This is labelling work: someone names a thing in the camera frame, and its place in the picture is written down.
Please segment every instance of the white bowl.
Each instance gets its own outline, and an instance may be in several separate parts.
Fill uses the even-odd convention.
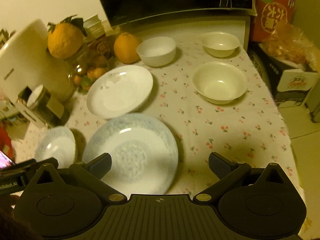
[[[90,87],[87,108],[104,119],[121,116],[142,106],[152,86],[153,77],[144,67],[125,65],[114,68]]]
[[[77,158],[76,140],[73,133],[64,126],[49,130],[38,145],[35,159],[37,162],[54,157],[58,161],[58,168],[68,168]]]
[[[137,47],[137,53],[146,65],[159,67],[174,59],[176,46],[173,38],[155,37],[142,42]]]
[[[228,104],[247,90],[242,71],[223,62],[201,64],[192,77],[192,84],[207,101],[216,105]]]
[[[206,51],[214,57],[228,57],[240,46],[239,39],[230,33],[205,33],[200,39]]]

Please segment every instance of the blue-rimmed plate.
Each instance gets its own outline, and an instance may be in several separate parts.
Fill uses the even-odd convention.
[[[102,181],[125,194],[164,194],[178,165],[178,148],[170,130],[144,114],[126,114],[105,123],[84,149],[83,161],[103,153],[112,157]]]

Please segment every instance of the glass jar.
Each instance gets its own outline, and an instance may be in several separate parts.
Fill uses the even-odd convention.
[[[110,70],[106,58],[86,43],[66,61],[75,69],[74,83],[80,93],[86,93],[101,75]]]
[[[107,39],[106,32],[98,15],[94,15],[84,21],[84,28],[87,32],[87,37],[84,42],[88,44],[90,50],[97,51],[103,55],[106,60],[111,58],[112,44]]]

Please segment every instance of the floral tablecloth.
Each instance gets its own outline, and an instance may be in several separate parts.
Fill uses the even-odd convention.
[[[208,166],[212,151],[253,167],[277,162],[299,190],[287,127],[244,49],[238,48],[230,58],[216,59],[195,40],[176,41],[178,52],[173,64],[162,68],[136,64],[146,67],[154,77],[151,96],[139,112],[164,122],[179,148],[178,170],[168,193],[189,193],[192,197],[216,182]],[[245,95],[224,106],[205,101],[192,86],[191,76],[197,65],[209,61],[227,62],[243,71],[247,78]],[[106,121],[89,113],[86,96],[76,93],[67,108],[71,117],[66,125],[75,135],[80,159],[86,142]],[[30,124],[25,139],[13,143],[17,162],[32,158],[45,134],[46,130]]]

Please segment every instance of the cardboard box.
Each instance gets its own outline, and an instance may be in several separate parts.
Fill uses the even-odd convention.
[[[295,0],[255,0],[257,17],[253,17],[250,40],[262,42],[274,31],[277,22],[291,22]]]
[[[293,68],[269,57],[255,42],[249,43],[248,54],[278,107],[301,105],[318,79],[309,66],[304,71]]]

